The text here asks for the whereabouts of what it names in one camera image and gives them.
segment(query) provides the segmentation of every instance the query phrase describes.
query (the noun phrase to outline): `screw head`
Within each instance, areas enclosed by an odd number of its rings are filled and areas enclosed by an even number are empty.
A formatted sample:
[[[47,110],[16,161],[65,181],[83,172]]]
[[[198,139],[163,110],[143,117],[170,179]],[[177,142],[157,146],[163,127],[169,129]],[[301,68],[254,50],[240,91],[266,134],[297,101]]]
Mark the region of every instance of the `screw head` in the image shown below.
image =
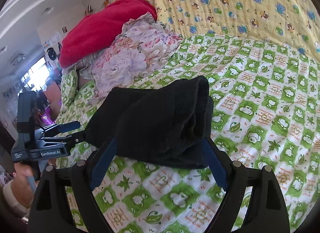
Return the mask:
[[[77,166],[81,167],[85,165],[85,160],[79,160],[77,161]]]
[[[238,160],[234,160],[232,162],[232,164],[233,164],[234,167],[240,167],[241,166],[241,162],[239,162]]]
[[[264,167],[264,169],[265,169],[267,172],[271,172],[271,171],[272,171],[272,168],[271,168],[270,166],[268,166],[268,165],[266,165],[266,166]]]
[[[52,171],[54,169],[54,166],[53,165],[48,165],[45,170],[46,171]]]

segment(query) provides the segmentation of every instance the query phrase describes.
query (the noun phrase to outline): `green pillow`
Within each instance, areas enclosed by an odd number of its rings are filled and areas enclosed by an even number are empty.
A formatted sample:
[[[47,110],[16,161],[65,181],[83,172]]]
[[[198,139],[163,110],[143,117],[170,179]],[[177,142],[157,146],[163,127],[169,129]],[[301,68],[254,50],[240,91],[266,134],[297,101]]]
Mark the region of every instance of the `green pillow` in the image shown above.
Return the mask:
[[[65,112],[73,102],[78,88],[78,74],[76,69],[62,75],[61,81],[61,112]]]

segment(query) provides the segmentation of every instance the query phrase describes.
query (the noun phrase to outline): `window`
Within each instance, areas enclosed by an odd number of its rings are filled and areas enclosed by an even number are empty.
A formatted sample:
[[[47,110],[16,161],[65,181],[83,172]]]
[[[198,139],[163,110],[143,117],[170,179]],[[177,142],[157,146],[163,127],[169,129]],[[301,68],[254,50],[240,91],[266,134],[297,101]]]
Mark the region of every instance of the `window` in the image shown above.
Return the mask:
[[[25,88],[31,91],[39,91],[45,89],[45,81],[49,76],[49,70],[45,65],[44,57],[36,62],[28,72],[21,78]]]

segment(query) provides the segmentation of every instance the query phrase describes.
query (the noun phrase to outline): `quilt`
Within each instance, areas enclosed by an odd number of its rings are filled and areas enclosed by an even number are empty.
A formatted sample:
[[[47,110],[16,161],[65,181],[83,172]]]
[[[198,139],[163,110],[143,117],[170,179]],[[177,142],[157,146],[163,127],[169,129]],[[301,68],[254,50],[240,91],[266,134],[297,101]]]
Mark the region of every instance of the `quilt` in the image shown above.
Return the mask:
[[[158,20],[187,38],[202,33],[251,37],[319,57],[319,15],[311,0],[148,0]]]
[[[214,100],[211,138],[231,160],[272,167],[293,232],[320,196],[320,64],[273,43],[207,33],[185,39],[164,68],[136,77],[132,88],[158,89],[198,75],[208,79]],[[79,120],[84,129],[101,105],[87,104],[94,89],[91,82],[79,91],[57,122]],[[94,149],[80,143],[57,166],[72,166]],[[242,225],[250,192],[233,230]],[[76,225],[86,230],[71,188],[67,194]],[[172,169],[120,156],[93,191],[116,233],[204,232],[224,194],[209,168]]]

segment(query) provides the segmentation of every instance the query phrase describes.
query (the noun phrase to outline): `ceiling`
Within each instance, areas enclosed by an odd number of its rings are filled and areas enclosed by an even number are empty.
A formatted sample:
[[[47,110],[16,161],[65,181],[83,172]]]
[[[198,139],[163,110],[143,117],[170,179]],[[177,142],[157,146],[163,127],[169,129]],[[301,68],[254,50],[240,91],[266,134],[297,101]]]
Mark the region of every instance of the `ceiling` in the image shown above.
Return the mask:
[[[27,69],[29,61],[33,63],[34,56],[42,51],[37,27],[49,17],[61,13],[66,8],[77,4],[87,6],[90,0],[7,0],[0,11],[0,48],[7,49],[0,55],[0,65],[4,71],[0,72],[0,86],[6,76],[15,77]],[[50,14],[43,14],[46,8],[51,8]],[[24,64],[11,66],[11,62],[18,54],[25,54]]]

